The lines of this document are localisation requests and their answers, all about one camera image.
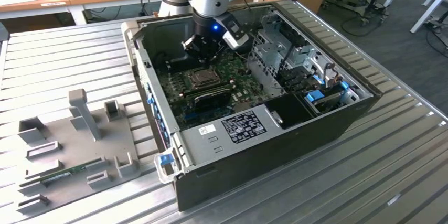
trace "green circuit board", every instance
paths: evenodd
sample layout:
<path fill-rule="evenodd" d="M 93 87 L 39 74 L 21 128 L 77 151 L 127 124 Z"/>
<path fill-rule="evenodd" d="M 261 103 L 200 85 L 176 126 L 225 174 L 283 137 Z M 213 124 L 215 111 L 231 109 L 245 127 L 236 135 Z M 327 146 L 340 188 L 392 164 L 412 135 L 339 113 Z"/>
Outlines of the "green circuit board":
<path fill-rule="evenodd" d="M 207 69 L 160 73 L 159 81 L 181 130 L 244 111 L 268 99 L 248 71 L 245 60 L 232 52 L 223 53 Z M 195 112 L 197 99 L 219 92 L 231 96 L 228 102 L 217 108 Z"/>

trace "open computer chassis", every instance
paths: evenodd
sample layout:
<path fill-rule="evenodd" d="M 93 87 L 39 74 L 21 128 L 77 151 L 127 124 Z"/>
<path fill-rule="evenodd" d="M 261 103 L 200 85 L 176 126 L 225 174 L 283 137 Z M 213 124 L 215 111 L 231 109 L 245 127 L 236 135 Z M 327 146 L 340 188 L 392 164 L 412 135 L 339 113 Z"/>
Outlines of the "open computer chassis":
<path fill-rule="evenodd" d="M 381 97 L 293 11 L 277 2 L 229 11 L 249 46 L 235 53 L 220 44 L 207 67 L 180 45 L 191 15 L 121 26 L 160 151 L 157 173 L 173 183 L 180 211 L 337 139 Z"/>

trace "blue latch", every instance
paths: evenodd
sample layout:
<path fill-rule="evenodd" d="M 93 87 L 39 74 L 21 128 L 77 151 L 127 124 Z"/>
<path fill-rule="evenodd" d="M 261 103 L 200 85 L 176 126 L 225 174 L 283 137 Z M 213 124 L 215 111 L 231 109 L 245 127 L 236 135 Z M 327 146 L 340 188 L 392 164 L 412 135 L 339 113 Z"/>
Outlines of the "blue latch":
<path fill-rule="evenodd" d="M 160 156 L 160 165 L 167 165 L 175 162 L 173 154 L 165 154 Z"/>
<path fill-rule="evenodd" d="M 341 82 L 341 87 L 347 90 L 351 87 L 351 85 L 348 85 L 348 83 L 345 81 L 343 81 Z"/>
<path fill-rule="evenodd" d="M 317 101 L 319 99 L 324 98 L 324 94 L 321 93 L 320 90 L 311 91 L 307 95 L 308 101 L 313 102 Z"/>
<path fill-rule="evenodd" d="M 148 104 L 153 104 L 153 103 L 155 103 L 155 98 L 151 97 L 151 98 L 147 100 L 147 103 L 148 103 Z"/>

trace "black plastic part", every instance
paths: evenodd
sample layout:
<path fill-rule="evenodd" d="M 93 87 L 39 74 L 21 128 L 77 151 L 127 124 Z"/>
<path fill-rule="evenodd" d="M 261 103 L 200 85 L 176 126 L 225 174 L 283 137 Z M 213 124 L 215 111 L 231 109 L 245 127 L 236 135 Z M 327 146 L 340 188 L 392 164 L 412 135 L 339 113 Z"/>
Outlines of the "black plastic part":
<path fill-rule="evenodd" d="M 271 113 L 276 112 L 280 116 L 281 121 L 277 123 L 283 129 L 287 129 L 319 116 L 305 100 L 292 93 L 264 102 L 264 105 Z"/>
<path fill-rule="evenodd" d="M 179 211 L 231 191 L 332 142 L 376 101 L 377 97 L 367 98 L 345 110 L 187 173 L 173 182 Z"/>
<path fill-rule="evenodd" d="M 219 109 L 220 107 L 229 104 L 231 101 L 231 90 L 223 90 L 212 94 L 195 98 L 195 112 L 203 113 L 205 111 Z"/>
<path fill-rule="evenodd" d="M 201 37 L 208 37 L 212 39 L 219 39 L 223 37 L 225 30 L 220 28 L 219 30 L 213 30 L 213 26 L 216 25 L 216 21 L 213 18 L 203 17 L 193 10 L 193 22 L 195 22 L 195 34 Z"/>

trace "gray carpet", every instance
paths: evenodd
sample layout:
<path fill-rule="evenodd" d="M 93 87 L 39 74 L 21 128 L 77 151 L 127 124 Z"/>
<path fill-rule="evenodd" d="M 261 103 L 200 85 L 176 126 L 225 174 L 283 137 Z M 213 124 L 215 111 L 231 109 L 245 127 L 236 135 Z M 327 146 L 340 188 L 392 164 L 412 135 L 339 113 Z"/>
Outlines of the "gray carpet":
<path fill-rule="evenodd" d="M 416 34 L 409 32 L 427 7 L 424 0 L 395 0 L 389 7 L 389 17 L 384 24 L 365 37 L 355 37 L 341 30 L 340 24 L 355 14 L 336 6 L 319 11 L 319 16 L 371 55 L 371 57 L 416 90 L 439 109 L 448 114 L 448 58 L 443 57 L 427 44 L 427 29 Z M 435 15 L 447 11 L 440 6 Z M 360 27 L 360 21 L 344 27 L 351 33 L 361 34 L 377 25 L 373 21 Z M 432 44 L 443 50 L 443 44 L 429 36 Z"/>

